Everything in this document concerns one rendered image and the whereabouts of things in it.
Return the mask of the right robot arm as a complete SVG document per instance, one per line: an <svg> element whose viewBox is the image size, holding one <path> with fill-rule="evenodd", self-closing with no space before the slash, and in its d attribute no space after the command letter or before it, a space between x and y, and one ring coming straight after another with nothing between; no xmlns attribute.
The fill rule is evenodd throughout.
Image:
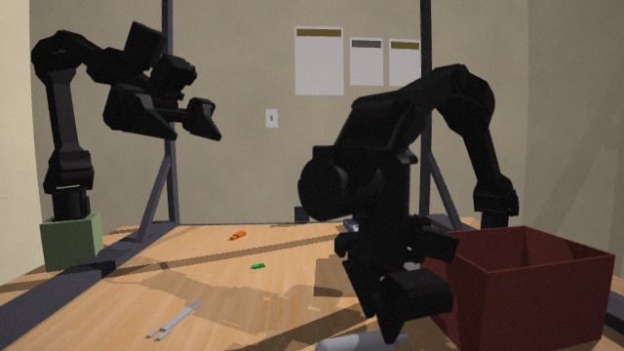
<svg viewBox="0 0 624 351"><path fill-rule="evenodd" d="M124 51L102 49L67 30L39 40L32 49L35 74L46 86L55 146L43 183L45 194L53 198L52 222L84 219L91 212L86 190L93 190L95 171L90 152L79 145L70 91L76 68L84 63L94 82L113 87L148 77L144 70L154 67L149 79L142 78L145 90L153 97L161 90L176 92L183 101L181 91L197 78L196 67L184 58L162 55L167 39L165 33L133 21ZM80 186L57 189L72 185Z"/></svg>

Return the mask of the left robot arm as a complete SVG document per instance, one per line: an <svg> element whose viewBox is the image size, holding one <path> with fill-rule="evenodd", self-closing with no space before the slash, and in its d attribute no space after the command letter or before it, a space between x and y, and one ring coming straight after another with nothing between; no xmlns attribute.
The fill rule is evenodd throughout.
<svg viewBox="0 0 624 351"><path fill-rule="evenodd" d="M408 208L410 165L418 163L409 146L427 126L426 115L436 108L448 127L463 137L477 178L474 212L482 213L481 229L508 227L509 216L519 215L519 198L511 179L500 172L488 129L495 108L488 82L457 63L435 67L386 93L353 101L333 144L338 146L313 146L312 159L297 182L306 213L328 221L374 205L373 210ZM412 262L423 263L426 256L452 264L460 239L431 227L430 218L414 216L422 220L409 227Z"/></svg>

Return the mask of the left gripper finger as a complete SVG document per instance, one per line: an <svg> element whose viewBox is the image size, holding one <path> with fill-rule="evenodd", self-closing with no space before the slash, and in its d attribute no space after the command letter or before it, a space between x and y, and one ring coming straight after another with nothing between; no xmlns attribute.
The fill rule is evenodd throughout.
<svg viewBox="0 0 624 351"><path fill-rule="evenodd" d="M378 292L371 293L370 299L384 342L387 345L395 343L405 322L393 319L393 317L381 305Z"/></svg>
<svg viewBox="0 0 624 351"><path fill-rule="evenodd" d="M353 267L348 260L343 260L342 265L359 299L366 318L373 318L375 312L371 303L370 294L378 293L378 283L381 277L377 277L377 275L366 266Z"/></svg>

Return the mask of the orange stepped block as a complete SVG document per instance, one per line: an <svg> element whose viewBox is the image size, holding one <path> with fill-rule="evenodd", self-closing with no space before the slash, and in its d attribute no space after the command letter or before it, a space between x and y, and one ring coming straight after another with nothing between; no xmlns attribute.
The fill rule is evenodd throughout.
<svg viewBox="0 0 624 351"><path fill-rule="evenodd" d="M246 231L239 231L239 232L233 234L233 236L230 237L230 240L235 240L237 238L241 238L244 235L246 235Z"/></svg>

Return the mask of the grey gas cylinder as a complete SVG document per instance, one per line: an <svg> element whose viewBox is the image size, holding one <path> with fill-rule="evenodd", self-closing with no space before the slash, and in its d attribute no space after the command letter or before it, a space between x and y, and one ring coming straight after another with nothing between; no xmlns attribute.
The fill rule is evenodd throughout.
<svg viewBox="0 0 624 351"><path fill-rule="evenodd" d="M340 337L323 339L317 343L314 351L395 351L397 345L410 341L406 332L399 333L395 343L386 345L377 331L361 331Z"/></svg>

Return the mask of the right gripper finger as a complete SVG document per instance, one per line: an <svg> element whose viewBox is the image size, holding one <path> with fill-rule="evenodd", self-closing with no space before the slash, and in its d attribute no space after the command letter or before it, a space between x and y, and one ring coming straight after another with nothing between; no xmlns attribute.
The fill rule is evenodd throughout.
<svg viewBox="0 0 624 351"><path fill-rule="evenodd" d="M204 137L216 141L221 140L222 135L211 117L213 111L214 108L211 104L201 104L201 107L190 131L191 135Z"/></svg>
<svg viewBox="0 0 624 351"><path fill-rule="evenodd" d="M175 141L176 131L154 109L151 95L132 93L120 130Z"/></svg>

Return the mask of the grey spanner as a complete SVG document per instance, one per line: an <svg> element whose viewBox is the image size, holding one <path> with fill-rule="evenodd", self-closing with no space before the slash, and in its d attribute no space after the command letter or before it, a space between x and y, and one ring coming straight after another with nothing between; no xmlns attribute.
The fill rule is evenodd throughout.
<svg viewBox="0 0 624 351"><path fill-rule="evenodd" d="M157 328L156 330L151 332L147 337L151 338L157 332L165 331L160 336L157 337L157 340L163 339L167 334L170 333L169 330L174 325L176 325L179 321L181 321L184 317L186 317L190 312L192 312L195 308L197 308L201 303L202 303L202 301L196 300L190 306L188 306L186 309L184 309L181 313L179 313L177 316L175 316L172 320L170 320L165 326L163 326L162 328Z"/></svg>

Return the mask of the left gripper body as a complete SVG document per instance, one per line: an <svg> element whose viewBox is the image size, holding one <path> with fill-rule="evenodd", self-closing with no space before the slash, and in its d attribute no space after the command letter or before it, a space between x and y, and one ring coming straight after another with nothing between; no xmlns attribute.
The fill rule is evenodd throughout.
<svg viewBox="0 0 624 351"><path fill-rule="evenodd" d="M447 281L427 268L407 271L404 267L412 262L409 227L417 221L410 207L370 209L352 214L352 219L358 223L358 231L339 233L334 252L339 257L348 252L353 267L366 266L384 277L378 284L378 295L395 320L406 322L452 312L454 288Z"/></svg>

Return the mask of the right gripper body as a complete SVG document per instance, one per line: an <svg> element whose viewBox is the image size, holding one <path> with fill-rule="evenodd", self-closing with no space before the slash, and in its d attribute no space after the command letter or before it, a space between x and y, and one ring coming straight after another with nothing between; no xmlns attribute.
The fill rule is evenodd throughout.
<svg viewBox="0 0 624 351"><path fill-rule="evenodd" d="M142 78L149 79L149 77L137 77L129 84L131 86L117 83L110 89L102 117L104 123L112 131L121 131L120 127L130 95L132 93L149 94L142 84ZM137 86L140 88L136 88ZM211 104L215 111L215 104L213 102L200 97L192 98L188 102L186 109L178 108L178 98L179 94L176 92L165 90L158 92L157 97L151 96L154 109L157 113L161 115L168 122L168 124L170 122L181 123L182 127L187 132L190 132L202 103ZM211 117L213 116L213 113Z"/></svg>

